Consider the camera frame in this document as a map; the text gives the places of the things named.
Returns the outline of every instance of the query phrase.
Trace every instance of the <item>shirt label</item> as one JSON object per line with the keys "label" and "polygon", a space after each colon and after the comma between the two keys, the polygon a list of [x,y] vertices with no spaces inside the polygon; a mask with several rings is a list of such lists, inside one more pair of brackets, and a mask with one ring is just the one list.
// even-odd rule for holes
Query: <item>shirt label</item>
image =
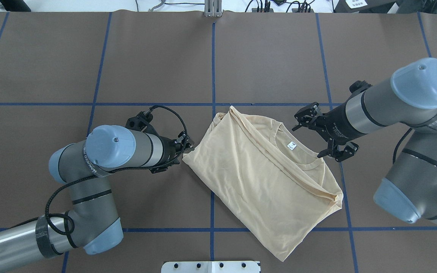
{"label": "shirt label", "polygon": [[294,143],[293,141],[288,144],[288,148],[290,150],[294,150],[296,148],[296,146],[297,146],[296,143]]}

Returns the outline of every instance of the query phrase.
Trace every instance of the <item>blue joint cap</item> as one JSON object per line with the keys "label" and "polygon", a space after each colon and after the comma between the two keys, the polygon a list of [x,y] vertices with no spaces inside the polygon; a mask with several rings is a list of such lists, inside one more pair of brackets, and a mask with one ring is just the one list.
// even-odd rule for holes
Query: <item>blue joint cap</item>
{"label": "blue joint cap", "polygon": [[123,237],[124,234],[123,227],[121,226],[121,219],[118,218],[112,225],[83,248],[89,255],[102,253],[118,245],[123,240]]}
{"label": "blue joint cap", "polygon": [[136,138],[123,126],[98,126],[85,141],[92,163],[104,168],[122,166],[136,151]]}
{"label": "blue joint cap", "polygon": [[382,209],[406,223],[412,224],[421,218],[420,212],[411,200],[387,178],[382,178],[373,200]]}
{"label": "blue joint cap", "polygon": [[420,59],[392,74],[390,86],[403,102],[420,109],[437,108],[437,59]]}
{"label": "blue joint cap", "polygon": [[48,161],[48,170],[50,171],[50,174],[53,176],[55,181],[62,184],[65,184],[66,182],[60,176],[60,172],[58,170],[58,163],[60,162],[60,157],[62,156],[63,152],[70,145],[74,145],[74,143],[69,144],[63,147],[62,149],[59,149],[58,151],[54,152],[54,154],[52,154],[50,160]]}

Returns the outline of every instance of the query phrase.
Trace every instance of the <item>cable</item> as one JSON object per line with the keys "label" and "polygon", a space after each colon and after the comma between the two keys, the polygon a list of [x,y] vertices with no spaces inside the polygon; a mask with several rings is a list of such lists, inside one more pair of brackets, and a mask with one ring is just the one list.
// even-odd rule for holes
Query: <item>cable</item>
{"label": "cable", "polygon": [[[81,178],[81,179],[79,179],[79,180],[76,180],[76,181],[74,181],[74,182],[67,183],[67,184],[61,186],[60,188],[58,188],[58,190],[55,190],[55,192],[52,194],[52,196],[50,196],[50,199],[48,199],[47,205],[45,206],[45,220],[47,220],[47,224],[48,224],[48,225],[50,226],[50,228],[52,228],[56,233],[59,233],[60,235],[71,235],[71,233],[72,233],[73,230],[75,229],[75,223],[73,222],[73,219],[72,219],[70,216],[68,216],[68,215],[65,215],[65,214],[62,214],[62,213],[50,213],[50,205],[52,204],[52,201],[54,200],[54,198],[57,196],[57,194],[58,194],[59,192],[61,192],[62,190],[65,190],[65,189],[68,188],[69,186],[72,186],[72,185],[75,185],[75,184],[77,184],[77,183],[80,183],[80,182],[83,182],[83,181],[86,181],[86,180],[90,180],[90,179],[93,179],[93,178],[97,178],[97,176],[95,176],[95,175],[91,175],[91,176],[87,176],[87,177]],[[71,223],[72,227],[70,228],[70,230],[69,230],[68,232],[66,232],[66,231],[61,231],[61,230],[59,230],[59,229],[58,229],[58,228],[57,228],[57,227],[52,223],[52,221],[50,220],[50,217],[59,217],[59,218],[67,219],[67,220]]]}
{"label": "cable", "polygon": [[299,1],[293,1],[293,2],[291,2],[291,3],[289,4],[288,9],[286,9],[286,12],[289,11],[289,8],[290,8],[291,5],[293,5],[294,3],[298,3],[298,9],[300,9],[300,7],[301,7],[301,3],[300,3]]}
{"label": "cable", "polygon": [[247,5],[246,10],[245,10],[244,12],[247,12],[247,10],[248,10],[250,4],[252,4],[253,1],[254,1],[254,0],[250,0],[249,4]]}
{"label": "cable", "polygon": [[15,228],[15,227],[17,227],[17,226],[21,226],[21,225],[24,225],[24,224],[28,224],[28,223],[31,223],[31,222],[36,221],[36,220],[38,220],[38,217],[31,218],[31,219],[29,219],[29,220],[26,220],[26,221],[24,221],[24,222],[21,222],[21,223],[19,223],[19,224],[17,224],[17,225],[12,226],[11,228]]}
{"label": "cable", "polygon": [[205,3],[165,3],[165,5],[205,5]]}
{"label": "cable", "polygon": [[161,0],[161,3],[159,3],[158,5],[152,7],[152,8],[149,9],[148,11],[151,11],[151,12],[152,12],[152,11],[156,10],[157,8],[159,8],[159,7],[161,7],[162,5],[164,5],[164,4],[165,4],[165,1],[166,1],[166,0]]}
{"label": "cable", "polygon": [[394,164],[396,162],[397,150],[399,150],[399,146],[404,141],[404,139],[407,137],[407,135],[409,135],[409,133],[411,133],[411,131],[412,131],[412,128],[409,128],[409,130],[407,130],[407,132],[400,138],[399,142],[397,142],[397,145],[394,149],[394,154],[392,155],[392,164]]}

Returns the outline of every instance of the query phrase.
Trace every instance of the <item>white floor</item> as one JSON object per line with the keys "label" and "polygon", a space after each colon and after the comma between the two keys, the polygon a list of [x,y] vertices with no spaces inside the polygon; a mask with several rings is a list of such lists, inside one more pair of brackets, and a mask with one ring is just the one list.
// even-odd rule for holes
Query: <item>white floor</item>
{"label": "white floor", "polygon": [[[222,9],[234,12],[244,12],[250,0],[222,0]],[[318,13],[331,13],[332,2],[336,6],[338,0],[314,0],[311,7]],[[131,10],[136,11],[136,0],[25,0],[26,4],[34,12],[79,12],[79,11],[116,11],[116,10]],[[160,0],[137,0],[139,11],[148,11],[152,7],[159,5]],[[166,0],[166,3],[203,3],[204,0]],[[271,8],[274,12],[285,12],[289,4],[277,6],[274,2],[271,3]],[[255,0],[248,8],[250,12],[252,8],[256,8]],[[155,11],[203,11],[203,5],[163,5]]]}

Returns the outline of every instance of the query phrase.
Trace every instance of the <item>metal bracket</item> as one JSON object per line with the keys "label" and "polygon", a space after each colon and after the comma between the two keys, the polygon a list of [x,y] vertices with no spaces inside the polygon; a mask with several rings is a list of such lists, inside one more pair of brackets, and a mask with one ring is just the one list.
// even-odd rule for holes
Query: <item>metal bracket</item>
{"label": "metal bracket", "polygon": [[166,262],[161,273],[260,273],[259,261]]}
{"label": "metal bracket", "polygon": [[222,17],[222,0],[205,0],[205,17]]}

